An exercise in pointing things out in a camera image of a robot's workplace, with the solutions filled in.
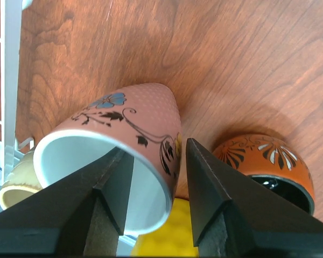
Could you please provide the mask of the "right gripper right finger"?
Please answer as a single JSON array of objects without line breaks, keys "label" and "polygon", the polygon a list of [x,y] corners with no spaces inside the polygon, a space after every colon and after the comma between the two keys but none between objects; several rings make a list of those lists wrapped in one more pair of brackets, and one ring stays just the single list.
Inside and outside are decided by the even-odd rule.
[{"label": "right gripper right finger", "polygon": [[323,255],[323,222],[186,143],[193,244],[200,255]]}]

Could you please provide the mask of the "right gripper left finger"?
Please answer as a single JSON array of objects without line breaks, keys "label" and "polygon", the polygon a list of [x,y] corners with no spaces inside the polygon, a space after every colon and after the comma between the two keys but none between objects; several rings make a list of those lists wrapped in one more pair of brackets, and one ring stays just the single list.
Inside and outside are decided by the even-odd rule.
[{"label": "right gripper left finger", "polygon": [[115,148],[0,213],[0,255],[115,255],[134,157]]}]

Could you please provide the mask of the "beige ceramic mug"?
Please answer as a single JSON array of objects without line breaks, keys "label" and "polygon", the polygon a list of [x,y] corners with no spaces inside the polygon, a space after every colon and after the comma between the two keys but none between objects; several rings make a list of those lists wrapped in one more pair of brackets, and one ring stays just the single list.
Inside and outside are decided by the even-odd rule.
[{"label": "beige ceramic mug", "polygon": [[33,166],[34,148],[26,153],[0,189],[0,206],[6,210],[43,189]]}]

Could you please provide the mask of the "brown mug black interior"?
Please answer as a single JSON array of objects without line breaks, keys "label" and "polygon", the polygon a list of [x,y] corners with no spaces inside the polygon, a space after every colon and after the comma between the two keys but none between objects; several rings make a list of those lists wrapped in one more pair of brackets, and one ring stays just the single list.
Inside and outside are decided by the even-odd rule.
[{"label": "brown mug black interior", "polygon": [[243,134],[221,143],[213,154],[305,212],[314,214],[310,170],[284,141],[263,134]]}]

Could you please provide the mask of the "white and pink mug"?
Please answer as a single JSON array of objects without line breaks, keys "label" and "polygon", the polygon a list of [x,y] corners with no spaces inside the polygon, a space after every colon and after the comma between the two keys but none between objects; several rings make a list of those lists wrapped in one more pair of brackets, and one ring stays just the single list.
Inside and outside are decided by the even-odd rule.
[{"label": "white and pink mug", "polygon": [[180,114],[169,87],[131,85],[82,108],[40,140],[34,170],[46,188],[114,151],[133,160],[124,233],[159,229],[171,213],[182,155]]}]

